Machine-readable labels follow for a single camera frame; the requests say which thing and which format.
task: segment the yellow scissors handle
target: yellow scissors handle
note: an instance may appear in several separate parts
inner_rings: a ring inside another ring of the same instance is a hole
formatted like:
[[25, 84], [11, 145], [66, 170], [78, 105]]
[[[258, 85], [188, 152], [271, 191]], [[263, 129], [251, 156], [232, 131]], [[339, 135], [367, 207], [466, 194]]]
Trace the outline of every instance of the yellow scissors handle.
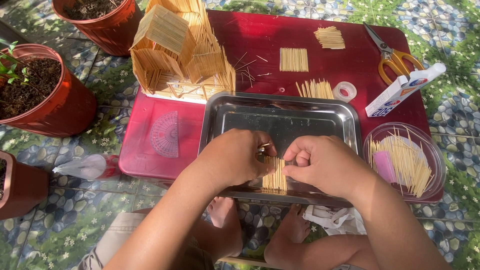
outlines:
[[418, 70], [424, 70], [423, 65], [412, 55], [392, 49], [391, 54], [383, 54], [378, 65], [378, 71], [382, 79], [388, 84], [392, 84], [392, 80], [387, 76], [384, 65], [389, 66], [397, 76], [410, 75], [408, 67], [404, 63], [404, 59], [410, 61]]

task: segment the soil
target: soil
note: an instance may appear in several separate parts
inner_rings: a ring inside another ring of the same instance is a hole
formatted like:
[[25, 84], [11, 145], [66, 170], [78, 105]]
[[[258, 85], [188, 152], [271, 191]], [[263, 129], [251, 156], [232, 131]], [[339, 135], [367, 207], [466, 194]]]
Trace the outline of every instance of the soil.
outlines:
[[[15, 74], [22, 79], [24, 66], [18, 64]], [[57, 86], [61, 75], [61, 64], [57, 60], [35, 59], [28, 64], [28, 83], [35, 88], [20, 84], [23, 80], [14, 80], [8, 84], [0, 81], [0, 119], [8, 119], [25, 113], [44, 101]]]
[[5, 183], [5, 174], [7, 173], [7, 161], [0, 159], [0, 200], [3, 198], [3, 184]]
[[77, 0], [72, 8], [64, 7], [63, 11], [72, 20], [92, 20], [114, 11], [123, 0], [83, 0], [82, 2], [83, 4]]

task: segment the person's left hand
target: person's left hand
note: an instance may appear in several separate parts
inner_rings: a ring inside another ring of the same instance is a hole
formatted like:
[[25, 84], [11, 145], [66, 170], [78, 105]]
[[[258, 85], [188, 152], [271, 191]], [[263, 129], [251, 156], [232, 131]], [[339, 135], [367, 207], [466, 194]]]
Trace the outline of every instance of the person's left hand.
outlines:
[[213, 139], [191, 164], [198, 172], [208, 174], [219, 191], [248, 180], [273, 174], [272, 165], [257, 160], [257, 148], [264, 144], [264, 154], [276, 156], [272, 138], [263, 131], [231, 129]]

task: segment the scissor blade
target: scissor blade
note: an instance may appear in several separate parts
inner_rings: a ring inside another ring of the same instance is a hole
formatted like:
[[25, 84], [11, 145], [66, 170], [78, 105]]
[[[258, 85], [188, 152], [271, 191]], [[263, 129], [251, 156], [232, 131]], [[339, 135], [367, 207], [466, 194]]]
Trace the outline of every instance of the scissor blade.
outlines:
[[368, 34], [370, 37], [373, 39], [375, 44], [377, 44], [377, 47], [380, 51], [384, 51], [385, 48], [382, 48], [382, 44], [384, 43], [383, 40], [375, 33], [375, 31], [365, 22], [363, 22], [363, 26], [367, 29]]

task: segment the glue box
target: glue box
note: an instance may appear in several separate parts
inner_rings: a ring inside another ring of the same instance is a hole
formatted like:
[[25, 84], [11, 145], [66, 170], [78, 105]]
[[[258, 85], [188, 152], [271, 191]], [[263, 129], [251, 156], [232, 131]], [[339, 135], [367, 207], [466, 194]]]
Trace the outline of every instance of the glue box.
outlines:
[[368, 117], [386, 116], [400, 102], [408, 98], [412, 93], [433, 81], [436, 77], [446, 71], [442, 63], [435, 63], [426, 70], [412, 71], [410, 76], [405, 75], [397, 79], [383, 91], [366, 108]]

